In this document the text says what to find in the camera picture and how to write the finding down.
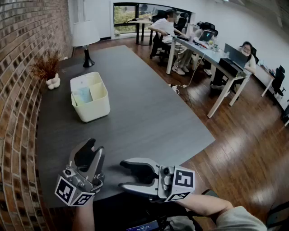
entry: table lamp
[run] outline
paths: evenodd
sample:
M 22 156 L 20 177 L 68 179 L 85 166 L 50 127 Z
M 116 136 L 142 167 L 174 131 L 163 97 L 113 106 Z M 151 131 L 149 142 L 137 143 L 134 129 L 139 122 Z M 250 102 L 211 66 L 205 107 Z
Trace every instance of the table lamp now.
M 73 46 L 84 46 L 85 61 L 83 67 L 91 67 L 95 62 L 89 57 L 87 45 L 98 42 L 100 40 L 98 30 L 93 20 L 74 23 L 73 25 Z

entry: laptop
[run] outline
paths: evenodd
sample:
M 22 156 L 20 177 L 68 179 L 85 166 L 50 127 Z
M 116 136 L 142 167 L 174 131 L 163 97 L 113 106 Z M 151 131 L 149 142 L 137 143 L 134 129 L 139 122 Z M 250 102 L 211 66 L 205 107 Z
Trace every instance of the laptop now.
M 202 35 L 199 38 L 199 41 L 201 42 L 208 42 L 212 39 L 213 35 L 215 34 L 215 32 L 211 32 L 211 31 L 206 31 L 204 30 Z
M 229 44 L 226 43 L 225 45 L 225 53 L 230 52 L 229 59 L 239 68 L 244 69 L 248 57 L 243 55 L 241 52 L 236 50 L 235 48 L 231 47 Z

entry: dark table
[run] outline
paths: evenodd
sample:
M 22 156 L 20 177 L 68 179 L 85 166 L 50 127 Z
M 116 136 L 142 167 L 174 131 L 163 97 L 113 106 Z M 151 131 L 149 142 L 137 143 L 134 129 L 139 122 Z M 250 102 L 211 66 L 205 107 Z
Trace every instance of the dark table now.
M 138 21 L 130 21 L 129 23 L 132 23 L 132 24 L 136 25 L 136 44 L 143 45 L 143 46 L 152 45 L 153 31 L 150 31 L 149 43 L 144 41 L 145 24 L 152 25 L 153 24 L 152 21 L 149 21 L 148 19 L 143 19 L 143 20 L 138 20 Z M 141 41 L 140 41 L 140 24 L 142 24 L 142 27 L 141 27 Z
M 71 150 L 89 138 L 105 147 L 105 184 L 95 200 L 119 194 L 118 184 L 133 181 L 119 162 L 148 157 L 180 165 L 214 141 L 187 104 L 141 58 L 126 46 L 91 53 L 95 65 L 85 69 L 83 56 L 60 62 L 60 87 L 43 94 L 38 123 L 38 168 L 49 208 L 66 206 L 54 195 L 57 175 Z M 108 116 L 83 123 L 70 98 L 70 79 L 98 71 L 107 88 Z

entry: ceiling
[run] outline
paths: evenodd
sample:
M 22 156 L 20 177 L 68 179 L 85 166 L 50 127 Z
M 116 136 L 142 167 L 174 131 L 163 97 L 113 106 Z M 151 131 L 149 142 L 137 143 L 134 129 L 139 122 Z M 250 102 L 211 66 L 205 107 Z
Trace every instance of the ceiling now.
M 289 0 L 229 0 L 244 6 L 289 32 Z

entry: brick wall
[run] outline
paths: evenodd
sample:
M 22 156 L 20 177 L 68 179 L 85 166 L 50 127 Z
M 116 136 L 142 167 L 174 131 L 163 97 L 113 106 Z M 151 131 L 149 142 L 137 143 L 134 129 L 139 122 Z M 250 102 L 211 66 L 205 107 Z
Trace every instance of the brick wall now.
M 37 117 L 45 83 L 34 57 L 72 52 L 67 0 L 0 0 L 0 230 L 56 230 L 62 209 L 48 210 L 38 179 Z

